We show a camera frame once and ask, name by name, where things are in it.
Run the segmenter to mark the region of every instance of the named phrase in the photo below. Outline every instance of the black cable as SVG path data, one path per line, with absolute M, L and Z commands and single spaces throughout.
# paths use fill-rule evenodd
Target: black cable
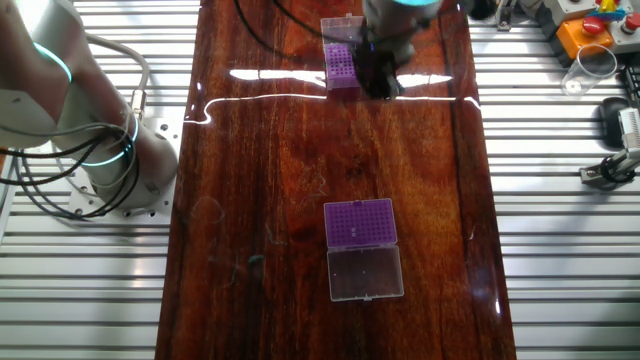
M 37 199 L 34 198 L 34 196 L 30 193 L 30 191 L 26 188 L 26 186 L 22 186 L 23 191 L 25 192 L 25 194 L 29 197 L 29 199 L 34 203 L 34 205 L 36 205 L 40 210 L 42 210 L 43 212 L 45 212 L 48 215 L 51 216 L 55 216 L 55 217 L 63 217 L 63 218 L 67 218 L 70 220 L 86 220 L 88 218 L 94 218 L 94 217 L 99 217 L 99 216 L 104 216 L 106 214 L 108 214 L 109 212 L 113 211 L 114 209 L 116 209 L 118 206 L 120 206 L 133 192 L 133 190 L 135 189 L 135 187 L 137 186 L 138 183 L 138 179 L 140 176 L 140 165 L 139 165 L 139 159 L 136 156 L 135 158 L 131 159 L 130 158 L 130 153 L 128 151 L 128 148 L 130 146 L 133 146 L 133 143 L 131 142 L 131 140 L 129 139 L 129 143 L 125 144 L 123 146 L 123 151 L 125 151 L 126 154 L 126 162 L 125 162 L 125 167 L 129 167 L 129 165 L 131 164 L 131 161 L 135 161 L 136 164 L 134 166 L 136 166 L 136 176 L 135 179 L 133 180 L 133 183 L 131 185 L 131 187 L 129 188 L 129 190 L 124 194 L 124 196 L 122 196 L 122 198 L 118 201 L 116 201 L 116 199 L 122 194 L 122 192 L 124 191 L 124 187 L 127 184 L 127 178 L 125 177 L 125 179 L 122 180 L 122 183 L 120 184 L 120 187 L 118 188 L 118 190 L 116 191 L 116 193 L 107 201 L 105 202 L 104 205 L 102 205 L 101 207 L 99 207 L 98 209 L 92 211 L 91 213 L 88 214 L 75 214 L 73 212 L 70 212 L 67 209 L 61 208 L 60 206 L 58 206 L 57 204 L 55 204 L 51 199 L 49 199 L 46 195 L 44 195 L 42 193 L 42 191 L 40 191 L 40 188 L 36 185 L 33 186 L 34 190 L 36 191 L 36 193 L 42 197 L 44 199 L 44 201 L 46 201 L 49 205 L 53 206 L 54 208 L 56 208 L 58 211 L 60 211 L 59 213 L 53 212 L 49 209 L 47 209 L 46 207 L 44 207 L 42 204 L 40 204 L 39 201 L 37 201 Z M 23 159 L 23 167 L 25 168 L 25 172 L 29 178 L 29 180 L 31 180 L 32 182 L 33 177 L 31 174 L 31 170 L 29 168 L 29 164 L 27 162 L 26 159 Z M 20 174 L 20 169 L 19 167 L 16 166 L 16 172 L 18 174 L 18 179 L 20 181 L 22 181 L 22 175 Z
M 49 154 L 25 154 L 24 152 L 21 151 L 12 151 L 12 150 L 5 150 L 5 149 L 0 149 L 0 154 L 4 154 L 4 155 L 10 155 L 10 156 L 17 156 L 17 157 L 22 157 L 22 158 L 30 158 L 30 159 L 55 159 L 55 158 L 59 158 L 59 157 L 63 157 L 63 156 L 67 156 L 67 155 L 71 155 L 74 153 L 77 153 L 78 151 L 86 148 L 89 145 L 95 144 L 96 142 L 100 142 L 102 143 L 102 141 L 106 140 L 108 136 L 110 136 L 111 133 L 110 132 L 103 132 L 102 134 L 91 138 L 85 142 L 83 142 L 80 145 L 74 146 L 70 149 L 64 150 L 64 151 L 60 151 L 60 152 L 54 152 L 54 153 L 49 153 Z
M 253 28 L 251 27 L 251 25 L 249 24 L 249 21 L 247 21 L 247 18 L 244 15 L 244 12 L 242 11 L 242 8 L 240 7 L 240 3 L 239 0 L 233 0 L 234 5 L 236 6 L 236 12 L 238 13 L 238 17 L 240 18 L 240 21 L 242 22 L 242 25 L 244 25 L 245 29 L 247 29 L 247 31 L 249 32 L 249 34 L 251 35 L 251 37 L 253 37 L 253 39 L 255 41 L 258 42 L 258 44 L 260 44 L 263 48 L 269 50 L 270 52 L 274 53 L 275 55 L 283 58 L 283 59 L 287 59 L 287 60 L 291 60 L 297 63 L 301 63 L 301 64 L 308 64 L 308 61 L 305 61 L 303 59 L 301 59 L 299 56 L 297 55 L 289 55 L 289 54 L 285 54 L 282 51 L 274 48 L 272 45 L 267 44 L 264 40 L 262 40 L 260 38 L 260 36 L 255 32 L 255 30 L 253 30 Z
M 35 185 L 44 185 L 44 184 L 48 184 L 51 182 L 54 182 L 56 180 L 62 179 L 68 175 L 70 175 L 71 173 L 73 173 L 76 169 L 78 169 L 83 162 L 85 162 L 87 160 L 87 158 L 89 158 L 89 156 L 91 155 L 91 153 L 98 147 L 100 146 L 102 142 L 96 142 L 93 145 L 91 145 L 91 147 L 89 148 L 89 150 L 87 150 L 87 152 L 84 153 L 84 155 L 82 155 L 82 157 L 72 166 L 70 167 L 68 170 L 65 170 L 57 175 L 54 175 L 52 177 L 43 179 L 43 180 L 37 180 L 37 181 L 30 181 L 30 182 L 25 182 L 25 181 L 15 181 L 15 180 L 10 180 L 10 179 L 0 179 L 0 183 L 2 184 L 6 184 L 6 185 L 14 185 L 14 186 L 35 186 Z M 21 157 L 20 152 L 14 152 L 17 154 L 18 157 Z
M 342 38 L 338 38 L 338 37 L 334 37 L 331 35 L 325 35 L 322 34 L 320 31 L 314 29 L 313 27 L 307 25 L 304 21 L 298 19 L 297 17 L 295 17 L 291 12 L 289 12 L 289 10 L 287 10 L 287 8 L 285 8 L 279 0 L 271 0 L 273 2 L 273 4 L 280 9 L 280 11 L 282 11 L 282 13 L 284 13 L 289 19 L 293 20 L 293 22 L 295 22 L 296 24 L 298 24 L 300 27 L 302 27 L 303 29 L 307 30 L 310 34 L 323 38 L 325 40 L 329 40 L 329 41 L 334 41 L 334 42 L 338 42 L 341 44 L 352 44 L 352 45 L 360 45 L 362 42 L 361 41 L 357 41 L 357 40 L 349 40 L 349 39 L 342 39 Z M 417 26 L 415 28 L 411 28 L 409 30 L 405 30 L 402 31 L 398 34 L 395 35 L 391 35 L 388 36 L 386 38 L 381 38 L 378 39 L 376 41 L 371 42 L 373 45 L 380 45 L 384 42 L 387 42 L 389 40 L 393 40 L 393 39 L 397 39 L 400 37 L 404 37 L 404 36 L 409 36 L 409 35 L 414 35 L 415 33 L 417 33 L 418 31 L 422 30 L 423 26 Z
M 17 159 L 16 162 L 14 164 L 14 167 L 16 169 L 16 176 L 18 178 L 18 181 L 24 182 L 23 178 L 22 178 L 22 174 L 20 173 L 20 168 L 16 167 L 16 164 L 18 163 Z M 29 163 L 27 161 L 27 158 L 22 158 L 22 167 L 24 167 L 24 171 L 27 175 L 27 178 L 30 181 L 34 181 L 33 180 L 33 175 L 31 174 L 31 169 L 29 168 Z M 60 211 L 59 214 L 54 213 L 54 212 L 50 212 L 49 209 L 45 208 L 43 205 L 40 204 L 40 202 L 38 202 L 33 195 L 31 194 L 31 192 L 29 191 L 29 189 L 27 189 L 27 186 L 22 184 L 22 191 L 24 191 L 24 193 L 29 197 L 29 199 L 31 200 L 31 202 L 33 202 L 34 205 L 36 205 L 38 208 L 40 208 L 40 210 L 44 211 L 45 213 L 52 215 L 52 216 L 58 216 L 58 217 L 66 217 L 66 218 L 71 218 L 72 216 L 68 215 L 67 213 L 69 213 L 69 211 L 67 209 L 63 209 L 62 207 L 58 206 L 58 204 L 54 203 L 53 201 L 51 201 L 51 199 L 49 199 L 48 197 L 46 197 L 42 191 L 40 190 L 39 186 L 34 186 L 33 189 L 36 191 L 36 194 L 38 194 L 40 197 L 42 197 L 42 199 L 44 199 L 44 201 L 46 201 L 49 205 L 53 206 L 56 210 Z

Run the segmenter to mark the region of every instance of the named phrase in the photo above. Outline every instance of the purple pipette tip box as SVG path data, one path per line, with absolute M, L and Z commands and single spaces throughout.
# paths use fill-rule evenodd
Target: purple pipette tip box
M 327 89 L 360 86 L 348 44 L 325 45 L 324 53 L 327 63 Z
M 330 248 L 398 241 L 391 199 L 327 203 L 324 216 Z
M 320 21 L 322 34 L 348 42 L 360 40 L 362 16 L 348 15 L 342 18 L 326 18 Z M 327 67 L 327 90 L 359 88 L 358 78 L 353 66 L 353 57 L 346 43 L 323 40 L 324 60 Z
M 404 295 L 391 199 L 324 204 L 332 301 Z

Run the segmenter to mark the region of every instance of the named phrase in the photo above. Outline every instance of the red button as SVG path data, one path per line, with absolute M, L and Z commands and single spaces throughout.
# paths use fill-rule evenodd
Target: red button
M 620 5 L 620 0 L 613 0 L 616 5 Z M 596 5 L 600 6 L 602 4 L 602 0 L 596 0 Z
M 640 14 L 632 13 L 627 15 L 627 18 L 624 20 L 624 25 L 631 31 L 640 28 Z
M 602 20 L 595 16 L 589 16 L 582 21 L 582 29 L 591 35 L 598 35 L 604 31 Z

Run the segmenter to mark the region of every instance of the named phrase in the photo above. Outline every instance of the metal slotted platform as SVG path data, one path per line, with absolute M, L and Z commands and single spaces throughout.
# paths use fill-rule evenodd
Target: metal slotted platform
M 149 59 L 147 117 L 180 136 L 199 1 L 75 4 L 88 32 Z M 610 154 L 594 110 L 622 89 L 610 80 L 563 96 L 564 70 L 534 22 L 510 33 L 472 24 L 471 36 L 518 358 L 640 359 L 640 183 L 601 194 L 577 176 Z M 92 49 L 128 96 L 138 66 Z M 38 164 L 41 176 L 57 171 Z M 46 191 L 66 204 L 71 188 Z M 3 214 L 0 359 L 153 358 L 168 225 L 77 230 L 20 191 Z

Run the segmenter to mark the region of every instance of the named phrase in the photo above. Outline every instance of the wooden tabletop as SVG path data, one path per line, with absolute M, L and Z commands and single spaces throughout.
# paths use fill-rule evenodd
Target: wooden tabletop
M 283 1 L 320 19 L 358 0 Z M 157 359 L 515 359 L 469 31 L 447 3 L 393 101 L 327 98 L 269 0 L 202 2 Z M 403 297 L 332 302 L 323 204 L 390 198 Z

